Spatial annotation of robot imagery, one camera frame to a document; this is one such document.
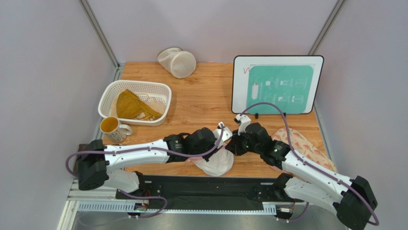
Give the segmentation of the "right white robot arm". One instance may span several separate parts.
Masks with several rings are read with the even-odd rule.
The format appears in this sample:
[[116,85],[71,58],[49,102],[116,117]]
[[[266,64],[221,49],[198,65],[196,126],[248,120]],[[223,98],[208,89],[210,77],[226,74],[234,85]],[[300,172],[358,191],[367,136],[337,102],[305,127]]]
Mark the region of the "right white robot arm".
[[365,229],[378,206],[365,178],[352,179],[313,162],[291,150],[289,144],[273,139],[259,123],[248,125],[244,132],[233,131],[226,149],[237,156],[259,154],[267,165],[283,170],[276,188],[292,199],[330,211],[351,230]]

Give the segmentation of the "white mesh laundry bag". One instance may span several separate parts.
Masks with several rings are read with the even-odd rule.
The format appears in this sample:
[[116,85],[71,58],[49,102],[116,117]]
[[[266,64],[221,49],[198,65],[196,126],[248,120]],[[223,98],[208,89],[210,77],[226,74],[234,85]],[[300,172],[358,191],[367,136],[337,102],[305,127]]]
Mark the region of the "white mesh laundry bag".
[[207,175],[219,177],[226,174],[232,168],[234,154],[222,147],[217,153],[214,153],[208,161],[203,157],[196,157],[189,158],[187,162],[195,164],[195,166]]

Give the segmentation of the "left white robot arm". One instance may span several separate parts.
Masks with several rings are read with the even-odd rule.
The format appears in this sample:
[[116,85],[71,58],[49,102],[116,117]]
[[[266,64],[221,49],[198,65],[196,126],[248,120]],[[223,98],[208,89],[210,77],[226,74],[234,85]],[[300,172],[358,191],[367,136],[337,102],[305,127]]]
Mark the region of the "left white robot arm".
[[184,162],[189,158],[210,158],[222,146],[224,128],[211,131],[169,135],[163,139],[137,145],[105,145],[101,139],[87,144],[77,158],[78,186],[89,191],[107,186],[127,193],[142,184],[142,174],[126,172],[124,168],[149,163]]

